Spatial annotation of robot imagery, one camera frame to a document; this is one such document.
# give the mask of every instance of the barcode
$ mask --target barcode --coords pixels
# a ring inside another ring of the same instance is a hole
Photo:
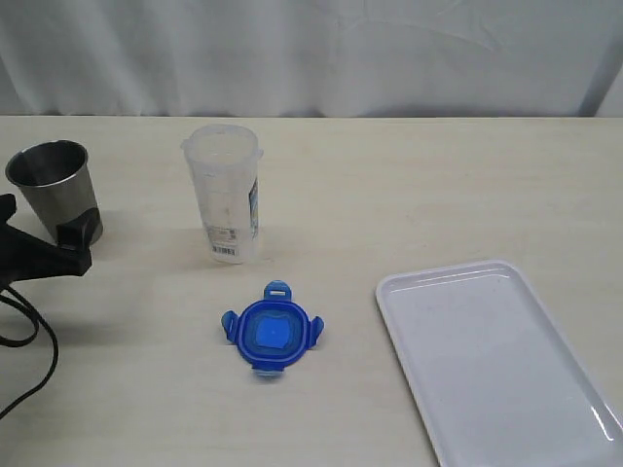
[[[212,251],[214,253],[219,253],[221,255],[236,256],[236,248],[225,248],[223,246],[212,246]]]

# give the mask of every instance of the metal cup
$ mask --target metal cup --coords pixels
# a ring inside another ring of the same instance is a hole
[[[19,188],[55,241],[56,226],[97,208],[88,159],[81,144],[58,140],[24,149],[7,164],[7,178]],[[102,232],[99,222],[91,244]]]

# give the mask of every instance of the table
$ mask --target table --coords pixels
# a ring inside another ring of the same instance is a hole
[[[179,149],[217,121],[250,127],[265,151],[263,244],[243,266],[209,259]],[[487,258],[529,277],[623,411],[623,120],[4,117],[2,163],[56,138],[90,150],[105,233],[84,277],[17,284],[61,360],[0,423],[6,465],[434,466],[374,290],[391,273]],[[44,235],[18,204],[12,224]],[[220,316],[277,278],[326,328],[262,383]],[[5,308],[0,328],[26,324]],[[50,354],[43,337],[0,348],[0,405]]]

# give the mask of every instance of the blue plastic lid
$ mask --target blue plastic lid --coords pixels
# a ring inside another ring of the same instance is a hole
[[[292,291],[281,280],[264,289],[264,300],[249,305],[237,316],[228,311],[221,319],[228,341],[259,373],[279,374],[315,345],[324,328],[292,302]]]

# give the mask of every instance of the white plastic tray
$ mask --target white plastic tray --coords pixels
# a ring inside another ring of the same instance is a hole
[[[390,276],[377,300],[443,467],[623,466],[621,425],[511,265]]]

